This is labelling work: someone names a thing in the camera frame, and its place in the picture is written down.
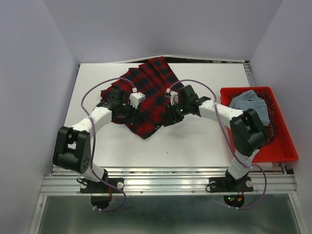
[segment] gray wall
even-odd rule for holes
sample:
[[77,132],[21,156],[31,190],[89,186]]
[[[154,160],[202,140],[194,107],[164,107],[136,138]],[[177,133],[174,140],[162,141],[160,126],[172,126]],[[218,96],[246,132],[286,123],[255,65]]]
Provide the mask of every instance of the gray wall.
[[282,0],[44,0],[79,62],[251,59]]
[[251,60],[256,85],[270,86],[299,161],[299,198],[312,232],[312,1],[284,0]]
[[28,233],[76,61],[41,0],[0,3],[0,233]]

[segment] blue gray towel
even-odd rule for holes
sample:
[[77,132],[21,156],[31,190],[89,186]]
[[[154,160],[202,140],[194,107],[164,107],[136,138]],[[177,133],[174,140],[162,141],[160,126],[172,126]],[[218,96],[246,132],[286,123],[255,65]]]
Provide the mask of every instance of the blue gray towel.
[[241,95],[234,97],[230,103],[230,107],[242,111],[252,108],[257,111],[264,126],[270,124],[267,104],[263,99],[257,96],[254,90],[248,90]]

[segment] purple cable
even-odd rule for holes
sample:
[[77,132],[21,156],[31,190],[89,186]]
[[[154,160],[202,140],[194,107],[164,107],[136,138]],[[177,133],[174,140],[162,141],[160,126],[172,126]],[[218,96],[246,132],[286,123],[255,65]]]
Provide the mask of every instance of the purple cable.
[[90,113],[89,113],[89,112],[87,111],[87,109],[83,106],[83,102],[84,102],[85,98],[88,96],[88,94],[89,94],[92,90],[94,90],[95,88],[99,87],[99,86],[102,85],[102,84],[105,84],[105,83],[107,83],[107,82],[110,82],[110,81],[116,80],[116,79],[121,79],[121,80],[127,81],[127,82],[131,83],[131,85],[132,85],[133,88],[135,88],[135,85],[134,85],[130,80],[128,80],[128,79],[125,79],[125,78],[113,78],[113,79],[108,79],[108,80],[103,81],[103,82],[97,84],[96,86],[92,87],[92,88],[83,96],[83,98],[82,98],[82,100],[81,100],[81,103],[80,103],[81,108],[83,109],[83,111],[84,111],[84,112],[87,114],[87,116],[89,117],[89,119],[90,119],[90,121],[91,121],[91,125],[92,125],[93,146],[92,146],[92,152],[91,152],[90,169],[91,169],[93,175],[94,175],[100,182],[102,182],[102,183],[105,184],[106,186],[111,187],[112,189],[115,189],[115,190],[121,192],[121,193],[124,195],[124,200],[123,200],[123,202],[122,202],[119,206],[117,206],[117,207],[115,207],[115,208],[112,208],[112,209],[109,209],[109,210],[101,210],[101,209],[99,209],[99,208],[97,208],[97,207],[93,207],[93,208],[95,208],[96,210],[98,210],[98,211],[100,211],[100,212],[109,212],[109,211],[114,211],[114,210],[120,208],[120,207],[123,206],[123,204],[126,202],[127,195],[125,194],[125,192],[124,192],[123,190],[121,190],[121,189],[119,189],[119,188],[117,188],[117,187],[115,187],[115,186],[113,186],[113,185],[111,185],[111,184],[105,182],[104,180],[102,180],[102,178],[100,178],[100,177],[94,172],[94,170],[93,170],[94,152],[95,152],[95,149],[96,149],[96,127],[95,127],[94,120],[90,117]]
[[191,82],[195,82],[195,83],[197,83],[197,84],[201,84],[201,85],[203,85],[204,87],[206,87],[206,88],[212,93],[212,95],[214,96],[215,115],[216,115],[216,118],[217,118],[218,123],[219,123],[219,125],[220,125],[221,131],[222,131],[222,133],[223,133],[223,135],[224,135],[224,138],[225,138],[225,140],[226,140],[226,142],[227,142],[227,144],[228,144],[228,146],[229,146],[229,148],[230,148],[230,150],[231,150],[232,155],[234,156],[234,158],[235,158],[242,166],[244,166],[244,167],[246,167],[246,168],[251,168],[252,166],[255,166],[255,167],[259,168],[260,171],[262,172],[262,174],[263,174],[263,176],[264,176],[264,190],[263,190],[263,193],[262,193],[261,197],[259,198],[259,200],[256,201],[254,204],[252,204],[252,205],[250,205],[250,206],[241,207],[241,208],[237,208],[237,209],[238,209],[238,210],[245,210],[245,209],[248,209],[248,208],[251,208],[251,207],[255,206],[256,204],[258,204],[258,203],[262,200],[262,198],[264,197],[265,192],[266,192],[266,190],[267,190],[267,177],[266,177],[266,175],[265,175],[264,170],[263,170],[258,164],[251,164],[251,166],[249,167],[249,166],[247,166],[245,163],[243,163],[242,161],[240,161],[240,160],[238,159],[238,157],[236,156],[235,151],[233,150],[233,148],[232,148],[232,146],[231,146],[230,140],[228,139],[228,137],[227,137],[227,135],[226,135],[225,128],[224,128],[224,126],[223,126],[223,124],[222,124],[222,121],[221,121],[221,118],[220,118],[220,114],[219,114],[218,108],[217,108],[217,106],[216,106],[216,105],[217,105],[217,102],[216,102],[216,95],[215,95],[214,91],[212,91],[212,89],[209,88],[209,87],[208,87],[207,85],[205,85],[204,83],[199,82],[199,81],[197,81],[197,80],[193,80],[193,79],[183,79],[183,80],[179,80],[179,81],[173,83],[173,84],[169,87],[169,89],[171,89],[174,85],[176,85],[176,84],[178,84],[178,83],[181,83],[181,82],[183,82],[183,81],[191,81]]

